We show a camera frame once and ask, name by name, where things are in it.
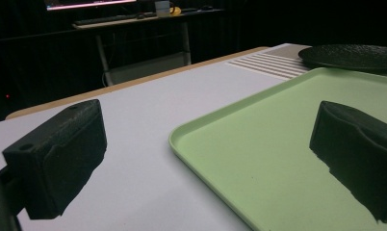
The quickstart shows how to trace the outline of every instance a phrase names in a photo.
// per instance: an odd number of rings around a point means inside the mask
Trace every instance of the wooden table edge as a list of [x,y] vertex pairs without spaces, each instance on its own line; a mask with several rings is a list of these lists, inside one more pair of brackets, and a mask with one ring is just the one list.
[[77,101],[86,100],[88,98],[92,98],[92,97],[98,96],[100,94],[109,93],[109,92],[112,92],[112,91],[115,91],[115,90],[121,90],[121,89],[129,88],[129,87],[132,87],[132,86],[135,86],[135,85],[138,85],[138,84],[142,84],[142,83],[145,83],[145,82],[148,82],[148,81],[151,81],[151,80],[163,78],[163,77],[166,77],[166,76],[169,76],[169,75],[172,75],[172,74],[176,74],[176,73],[179,73],[179,72],[182,72],[182,71],[194,69],[194,68],[201,67],[201,66],[208,65],[208,64],[215,64],[217,62],[222,62],[222,61],[225,61],[225,60],[233,59],[233,58],[240,57],[240,56],[243,56],[243,55],[247,55],[247,54],[250,54],[250,53],[253,53],[253,52],[262,51],[262,50],[267,49],[267,48],[268,47],[266,47],[266,46],[256,47],[256,48],[249,49],[249,50],[246,50],[246,51],[241,51],[241,52],[234,53],[234,54],[231,54],[231,55],[215,58],[213,60],[209,60],[209,61],[205,61],[205,62],[201,62],[201,63],[197,63],[197,64],[191,64],[191,65],[183,66],[183,67],[176,68],[176,69],[173,69],[173,70],[161,72],[161,73],[158,73],[158,74],[154,74],[154,75],[142,77],[142,78],[139,78],[139,79],[127,81],[127,82],[120,83],[120,84],[117,84],[117,85],[109,86],[107,88],[103,88],[103,89],[99,89],[99,90],[92,90],[92,91],[89,91],[89,92],[73,95],[73,96],[70,96],[70,97],[67,97],[67,98],[58,99],[58,100],[55,100],[55,101],[51,101],[51,102],[48,102],[48,103],[40,104],[40,105],[37,105],[37,106],[34,106],[34,107],[30,107],[30,108],[26,108],[26,109],[22,109],[22,110],[13,112],[13,113],[7,115],[6,119],[11,119],[11,118],[19,117],[19,116],[25,116],[25,115],[29,115],[29,114],[32,114],[32,113],[48,110],[48,109],[51,109],[51,108],[60,107],[60,106],[63,106],[65,104],[70,104],[70,103],[74,103],[74,102],[77,102]]

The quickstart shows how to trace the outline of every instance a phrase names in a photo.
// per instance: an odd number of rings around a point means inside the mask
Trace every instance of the black plate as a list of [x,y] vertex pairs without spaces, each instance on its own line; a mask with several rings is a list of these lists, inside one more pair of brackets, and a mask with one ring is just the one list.
[[342,69],[387,71],[387,47],[359,44],[328,44],[305,48],[298,55],[306,64]]

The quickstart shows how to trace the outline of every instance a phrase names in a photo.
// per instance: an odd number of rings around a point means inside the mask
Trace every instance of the desk leg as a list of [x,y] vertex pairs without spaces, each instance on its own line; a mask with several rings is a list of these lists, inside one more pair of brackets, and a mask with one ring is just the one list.
[[191,64],[191,47],[190,47],[190,37],[188,34],[188,25],[186,22],[181,23],[181,33],[182,33],[182,45],[183,45],[183,54],[184,54],[184,65]]
[[97,41],[97,48],[98,48],[98,53],[100,54],[101,63],[103,64],[104,78],[106,80],[107,85],[112,86],[113,81],[110,74],[109,65],[107,64],[106,54],[104,53],[103,42],[101,42],[100,36],[95,36],[95,39]]

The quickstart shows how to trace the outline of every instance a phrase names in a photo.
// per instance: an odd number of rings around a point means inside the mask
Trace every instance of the monitor screen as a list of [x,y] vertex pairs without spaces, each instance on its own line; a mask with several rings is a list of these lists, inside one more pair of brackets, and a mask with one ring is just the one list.
[[44,0],[48,11],[99,7],[104,5],[123,4],[137,0]]

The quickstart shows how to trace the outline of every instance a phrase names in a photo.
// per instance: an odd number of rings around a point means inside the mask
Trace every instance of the light green tray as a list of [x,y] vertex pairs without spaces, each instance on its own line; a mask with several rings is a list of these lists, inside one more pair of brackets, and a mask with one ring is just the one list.
[[254,230],[387,230],[309,149],[322,100],[387,122],[387,77],[317,68],[177,127],[169,144]]

